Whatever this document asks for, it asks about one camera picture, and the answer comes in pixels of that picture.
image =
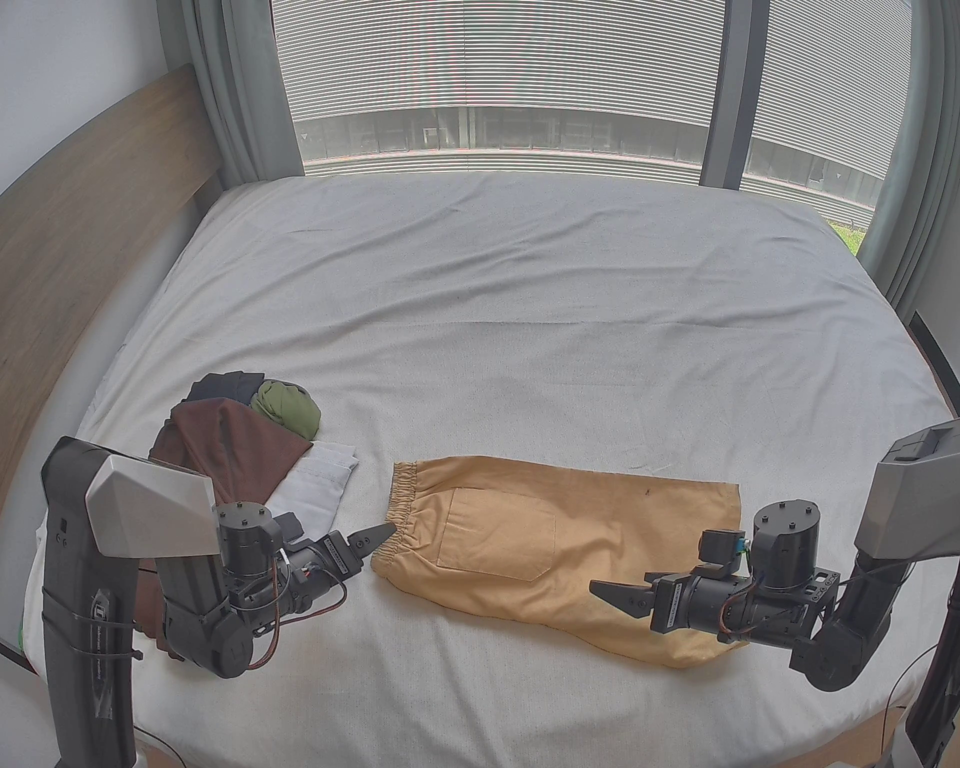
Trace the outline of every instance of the mattress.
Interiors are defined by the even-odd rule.
[[[318,439],[356,446],[334,521],[344,533],[382,521],[393,461],[489,454],[738,483],[747,530],[761,506],[811,499],[818,563],[845,574],[876,461],[950,418],[893,310],[812,208],[636,180],[410,174],[232,190],[79,436],[145,455],[192,381],[234,369],[299,382],[324,412]],[[42,668],[39,536],[24,640]],[[236,680],[138,636],[134,714],[198,766],[770,765],[881,709],[936,640],[951,576],[919,565],[867,671],[823,693],[783,650],[666,669],[441,608],[367,568],[340,610],[289,627],[274,660]]]

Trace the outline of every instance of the clothing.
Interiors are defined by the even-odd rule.
[[[183,402],[206,400],[212,397],[229,397],[231,400],[250,405],[256,391],[263,384],[263,373],[231,371],[229,373],[208,373],[200,381],[193,382],[190,394]]]
[[[273,516],[296,514],[309,539],[328,534],[347,480],[357,466],[353,450],[352,445],[313,443],[267,499]]]
[[[652,633],[649,618],[588,586],[689,570],[704,529],[739,525],[736,485],[460,456],[395,464],[387,520],[396,533],[373,553],[373,570],[448,608],[543,624],[671,667],[730,648],[694,630]]]
[[[320,408],[310,394],[296,384],[264,381],[250,407],[305,440],[313,440],[320,429]]]
[[[193,469],[213,480],[218,504],[270,498],[311,443],[227,397],[185,401],[170,412],[150,458]],[[140,562],[133,620],[156,647],[163,636],[163,595],[153,561]]]

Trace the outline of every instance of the tan shorts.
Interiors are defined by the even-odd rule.
[[[373,570],[405,592],[478,616],[563,630],[671,667],[730,648],[693,630],[650,632],[588,591],[697,563],[705,528],[738,528],[736,485],[588,472],[486,456],[394,465],[396,533]]]

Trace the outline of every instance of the pile of clothes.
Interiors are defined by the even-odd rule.
[[[357,465],[352,445],[311,442],[320,418],[297,384],[263,373],[209,373],[170,412],[150,458],[210,477],[218,504],[253,501],[274,516],[294,512],[304,534],[319,539]],[[134,620],[170,653],[153,561],[140,564]]]

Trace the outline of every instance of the headboard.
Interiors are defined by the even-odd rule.
[[[87,324],[220,164],[185,65],[101,112],[0,195],[0,506]]]

